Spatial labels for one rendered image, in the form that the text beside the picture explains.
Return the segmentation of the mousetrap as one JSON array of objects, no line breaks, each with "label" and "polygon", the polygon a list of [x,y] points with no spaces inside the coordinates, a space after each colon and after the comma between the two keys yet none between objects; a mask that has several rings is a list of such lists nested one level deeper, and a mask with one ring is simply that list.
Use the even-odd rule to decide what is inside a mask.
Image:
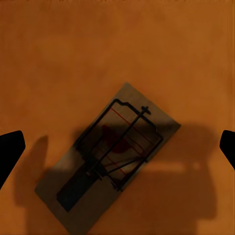
[{"label": "mousetrap", "polygon": [[126,82],[34,191],[85,235],[180,127]]}]

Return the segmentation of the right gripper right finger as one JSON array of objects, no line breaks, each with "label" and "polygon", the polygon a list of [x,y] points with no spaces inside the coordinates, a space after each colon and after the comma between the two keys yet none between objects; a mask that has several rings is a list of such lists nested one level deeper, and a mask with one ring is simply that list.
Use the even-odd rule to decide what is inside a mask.
[{"label": "right gripper right finger", "polygon": [[235,132],[224,130],[219,147],[235,169]]}]

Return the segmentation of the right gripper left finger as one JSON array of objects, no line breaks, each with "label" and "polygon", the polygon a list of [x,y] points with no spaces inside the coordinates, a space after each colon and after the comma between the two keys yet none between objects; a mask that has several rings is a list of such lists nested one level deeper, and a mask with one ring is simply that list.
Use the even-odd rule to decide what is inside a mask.
[{"label": "right gripper left finger", "polygon": [[21,130],[0,136],[0,189],[25,149]]}]

